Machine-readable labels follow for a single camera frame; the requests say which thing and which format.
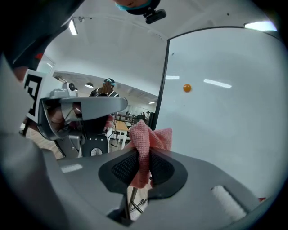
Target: black logo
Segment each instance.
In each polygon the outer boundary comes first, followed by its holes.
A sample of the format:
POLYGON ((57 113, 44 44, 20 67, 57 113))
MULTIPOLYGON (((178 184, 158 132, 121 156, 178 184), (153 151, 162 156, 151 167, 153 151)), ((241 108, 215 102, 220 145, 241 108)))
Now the black logo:
POLYGON ((36 115, 36 103, 37 103, 37 97, 38 97, 41 81, 42 81, 41 77, 28 74, 25 85, 24 85, 26 92, 28 92, 34 100, 34 103, 31 109, 29 110, 29 113, 34 117, 36 115))

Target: white panel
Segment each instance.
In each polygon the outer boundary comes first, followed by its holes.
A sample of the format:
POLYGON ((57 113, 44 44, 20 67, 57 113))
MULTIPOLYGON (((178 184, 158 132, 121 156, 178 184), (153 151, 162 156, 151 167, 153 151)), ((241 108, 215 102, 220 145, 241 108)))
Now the white panel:
POLYGON ((269 197, 288 162, 286 65, 285 46, 258 31, 217 28, 172 39, 167 75, 179 79, 165 81, 157 129, 173 129, 172 151, 211 162, 269 197), (193 90, 185 93, 185 84, 193 90))

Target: black camera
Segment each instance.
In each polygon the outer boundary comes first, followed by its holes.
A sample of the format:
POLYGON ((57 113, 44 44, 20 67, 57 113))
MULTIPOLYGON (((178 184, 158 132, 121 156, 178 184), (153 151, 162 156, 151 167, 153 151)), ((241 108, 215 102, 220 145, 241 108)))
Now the black camera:
POLYGON ((143 15, 146 18, 147 24, 152 24, 153 22, 159 21, 167 16, 167 13, 165 10, 152 10, 146 14, 143 15))

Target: ceiling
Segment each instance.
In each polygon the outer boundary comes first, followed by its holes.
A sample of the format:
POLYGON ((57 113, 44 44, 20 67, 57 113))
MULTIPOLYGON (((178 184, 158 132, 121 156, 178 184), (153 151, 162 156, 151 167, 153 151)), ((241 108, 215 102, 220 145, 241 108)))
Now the ceiling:
MULTIPOLYGON (((88 75, 81 75, 81 74, 73 74, 73 73, 62 73, 62 72, 54 72, 53 77, 60 77, 63 80, 68 81, 69 83, 75 84, 75 87, 78 89, 79 92, 83 94, 90 94, 96 88, 100 88, 104 81, 104 78, 88 76, 88 75), (91 82, 94 85, 94 89, 88 88, 85 86, 86 83, 91 82)), ((144 103, 149 102, 157 102, 158 97, 152 95, 150 93, 141 91, 136 88, 132 88, 128 85, 121 84, 116 82, 116 86, 114 90, 121 96, 132 96, 140 99, 144 103)))
POLYGON ((119 10, 112 0, 86 0, 73 15, 78 35, 66 30, 48 56, 58 60, 57 71, 114 78, 157 96, 169 38, 266 19, 248 0, 162 0, 157 9, 165 9, 167 17, 148 25, 142 15, 119 10), (53 58, 60 50, 62 58, 53 58))

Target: pink towel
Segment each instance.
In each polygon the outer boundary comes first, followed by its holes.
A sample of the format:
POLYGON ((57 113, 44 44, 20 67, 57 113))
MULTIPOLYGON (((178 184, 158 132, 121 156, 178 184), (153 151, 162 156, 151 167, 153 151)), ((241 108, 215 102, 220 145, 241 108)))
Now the pink towel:
POLYGON ((152 131, 144 121, 139 121, 130 129, 131 142, 125 148, 136 147, 139 152, 139 171, 134 177, 131 186, 144 188, 149 182, 149 150, 150 147, 170 150, 172 142, 172 129, 152 131))

